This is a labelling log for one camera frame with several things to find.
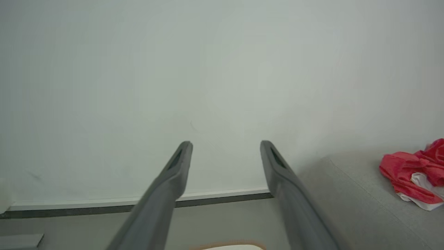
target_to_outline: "sofa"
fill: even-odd
[[[331,155],[299,177],[352,249],[444,249],[444,206],[425,211],[402,201],[379,172],[382,157]]]

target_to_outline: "red cloth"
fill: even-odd
[[[396,152],[382,158],[381,173],[392,183],[397,193],[403,193],[428,204],[443,202],[432,192],[410,181],[413,173],[422,172],[434,186],[444,186],[444,139],[434,141],[426,150],[415,154]]]

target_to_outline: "brown rim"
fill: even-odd
[[[211,244],[207,244],[207,245],[201,245],[197,248],[190,248],[190,250],[205,250],[205,249],[214,248],[214,247],[236,246],[236,245],[253,245],[253,246],[257,246],[257,247],[261,248],[262,250],[267,249],[263,244],[261,244],[257,241],[237,240],[237,241],[230,241],[230,242],[219,242],[219,243],[211,243]]]

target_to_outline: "floor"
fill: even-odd
[[[128,213],[0,220],[0,235],[44,233],[41,250],[105,249]],[[253,240],[290,249],[275,199],[175,208],[166,250]]]

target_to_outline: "red and white cloth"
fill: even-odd
[[[428,211],[444,204],[444,138],[414,154],[385,155],[379,170],[403,200]]]

